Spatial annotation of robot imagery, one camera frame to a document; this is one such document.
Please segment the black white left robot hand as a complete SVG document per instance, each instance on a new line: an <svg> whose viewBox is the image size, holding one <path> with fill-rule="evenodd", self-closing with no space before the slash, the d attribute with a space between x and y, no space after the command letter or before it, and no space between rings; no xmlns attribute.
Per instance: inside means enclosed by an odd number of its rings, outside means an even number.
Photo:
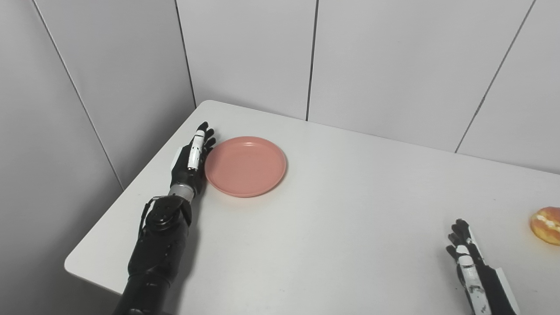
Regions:
<svg viewBox="0 0 560 315"><path fill-rule="evenodd" d="M209 128L209 123L205 121L199 125L190 143L180 150L171 169L170 188L188 187L194 196L200 194L205 178L206 160L215 144L214 129Z"/></svg>

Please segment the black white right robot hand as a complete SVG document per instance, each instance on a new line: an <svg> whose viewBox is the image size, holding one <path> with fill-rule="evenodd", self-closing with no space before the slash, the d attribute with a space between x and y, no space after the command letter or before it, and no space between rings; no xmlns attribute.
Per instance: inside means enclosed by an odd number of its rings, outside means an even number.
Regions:
<svg viewBox="0 0 560 315"><path fill-rule="evenodd" d="M456 263L472 315L519 315L520 308L504 271L486 263L470 225L459 218L451 229L451 244L446 251Z"/></svg>

